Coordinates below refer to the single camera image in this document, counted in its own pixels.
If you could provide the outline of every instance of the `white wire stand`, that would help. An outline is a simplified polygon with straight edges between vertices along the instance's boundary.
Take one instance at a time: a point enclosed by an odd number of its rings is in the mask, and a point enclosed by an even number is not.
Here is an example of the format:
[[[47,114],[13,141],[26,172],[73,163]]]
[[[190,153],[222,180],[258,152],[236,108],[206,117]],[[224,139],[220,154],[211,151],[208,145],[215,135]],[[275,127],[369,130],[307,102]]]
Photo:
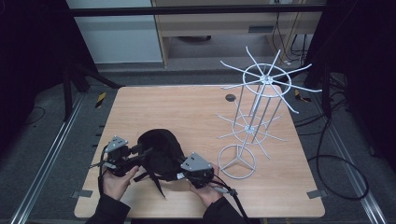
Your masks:
[[[221,62],[224,66],[232,68],[236,71],[243,73],[243,83],[238,85],[233,85],[230,87],[223,88],[224,90],[241,87],[241,92],[239,95],[238,102],[234,101],[236,107],[236,113],[234,119],[226,119],[223,116],[218,114],[218,117],[224,119],[226,121],[231,122],[232,124],[232,132],[229,134],[225,134],[218,138],[224,138],[228,136],[234,136],[239,142],[236,145],[228,145],[223,148],[218,157],[218,163],[220,170],[226,174],[227,176],[235,179],[243,179],[251,176],[256,169],[256,158],[253,152],[248,148],[248,146],[258,145],[264,155],[270,159],[269,155],[265,151],[262,142],[267,137],[275,138],[279,141],[287,141],[285,139],[273,136],[268,133],[268,130],[276,119],[280,119],[281,116],[276,117],[276,112],[279,109],[281,103],[285,103],[286,106],[293,112],[298,114],[299,112],[294,110],[291,105],[286,101],[284,95],[289,92],[291,88],[300,89],[303,91],[311,91],[311,92],[319,92],[321,90],[309,90],[306,88],[294,86],[291,84],[291,78],[289,74],[299,72],[305,70],[310,67],[309,64],[306,67],[299,68],[290,72],[286,72],[282,68],[275,65],[277,58],[279,57],[280,50],[277,52],[277,55],[274,61],[269,63],[257,63],[256,60],[251,56],[248,51],[248,47],[246,47],[247,54],[254,62],[253,65],[248,67],[246,70],[242,70],[236,67],[232,67],[224,62]],[[257,69],[260,73],[255,74],[252,71]],[[282,77],[287,78],[287,82],[281,82],[277,79]],[[276,86],[286,87],[285,90],[279,91]],[[242,109],[242,105],[245,105],[244,101],[244,90],[247,88],[249,90],[248,93],[254,94],[254,100],[251,102],[247,102],[248,105],[251,105],[250,111],[246,113]],[[234,153],[234,158],[231,160],[221,160],[224,153],[230,153],[226,151],[232,151]],[[234,165],[242,165],[243,167],[248,169],[248,172],[228,172],[227,169]]]

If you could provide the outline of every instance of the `wall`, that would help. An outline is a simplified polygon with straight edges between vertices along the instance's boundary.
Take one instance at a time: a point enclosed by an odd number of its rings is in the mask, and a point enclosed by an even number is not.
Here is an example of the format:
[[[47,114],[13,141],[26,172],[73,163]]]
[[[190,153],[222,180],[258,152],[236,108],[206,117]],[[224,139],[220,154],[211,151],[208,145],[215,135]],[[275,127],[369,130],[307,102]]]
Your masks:
[[[151,7],[149,0],[67,0],[70,8]],[[153,16],[76,18],[92,58],[100,63],[161,63]]]

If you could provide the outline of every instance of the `table surface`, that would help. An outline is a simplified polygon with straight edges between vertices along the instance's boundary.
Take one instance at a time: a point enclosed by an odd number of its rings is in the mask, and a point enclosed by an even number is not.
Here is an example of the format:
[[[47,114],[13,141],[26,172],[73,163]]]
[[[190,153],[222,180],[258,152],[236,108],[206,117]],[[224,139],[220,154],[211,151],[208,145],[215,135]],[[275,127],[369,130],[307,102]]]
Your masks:
[[[275,94],[272,88],[266,88],[265,92]],[[237,100],[228,102],[225,99],[227,94],[235,95]],[[128,147],[132,147],[142,133],[151,129],[170,130],[185,156],[196,152],[207,161],[218,164],[218,156],[223,148],[242,144],[233,135],[219,138],[232,132],[232,124],[218,116],[234,120],[240,95],[241,88],[224,90],[220,86],[121,88],[92,164],[99,162],[102,149],[114,135],[127,139]],[[264,119],[272,116],[278,99],[273,98],[268,104]],[[249,113],[253,101],[254,94],[245,88],[240,107],[243,114]],[[262,114],[266,102],[267,98],[263,97],[258,115]],[[284,103],[280,104],[275,118],[267,133],[284,141],[257,136],[259,141],[262,140],[261,145],[270,159],[265,157],[258,144],[248,144],[257,162],[254,173],[245,179],[233,179],[222,172],[219,176],[236,189],[249,217],[322,217],[324,207],[321,199],[309,199],[307,196],[307,192],[316,190],[317,186]],[[226,151],[228,153],[222,154],[221,161],[234,157],[232,150]],[[249,169],[237,164],[227,169],[227,172],[245,175]],[[97,176],[98,168],[92,168],[87,174],[83,189],[92,190],[92,196],[78,199],[75,209],[77,217],[90,217],[94,213],[99,200]],[[186,180],[162,181],[161,185],[166,198],[149,178],[133,182],[121,199],[132,208],[128,217],[202,217],[205,208],[199,198],[190,192]],[[229,195],[226,197],[237,209],[233,198]]]

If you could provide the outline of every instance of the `person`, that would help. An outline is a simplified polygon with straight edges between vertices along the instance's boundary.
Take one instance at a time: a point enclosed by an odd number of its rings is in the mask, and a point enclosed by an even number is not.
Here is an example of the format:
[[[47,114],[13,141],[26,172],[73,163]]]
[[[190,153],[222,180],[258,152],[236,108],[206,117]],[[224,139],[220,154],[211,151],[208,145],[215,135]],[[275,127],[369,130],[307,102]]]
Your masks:
[[[215,173],[214,178],[216,178],[216,175],[219,175],[219,167],[212,165]],[[94,215],[87,220],[86,224],[124,223],[130,207],[120,202],[120,199],[138,170],[139,167],[135,166],[125,176],[117,177],[104,169],[103,194],[99,199]],[[213,187],[215,185],[210,183],[204,188],[197,189],[190,184],[190,191],[198,195],[206,207],[203,222],[211,224],[245,224],[245,220],[231,206],[223,194]]]

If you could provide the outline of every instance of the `sleeve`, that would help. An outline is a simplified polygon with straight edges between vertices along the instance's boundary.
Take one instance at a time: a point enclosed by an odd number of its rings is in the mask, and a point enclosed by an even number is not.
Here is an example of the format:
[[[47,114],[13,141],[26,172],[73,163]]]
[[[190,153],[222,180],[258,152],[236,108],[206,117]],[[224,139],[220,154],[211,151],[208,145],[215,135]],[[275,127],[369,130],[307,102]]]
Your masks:
[[[96,206],[95,214],[86,224],[123,224],[130,209],[128,205],[103,194]]]
[[[204,223],[246,224],[245,220],[224,197],[207,207],[204,213]]]

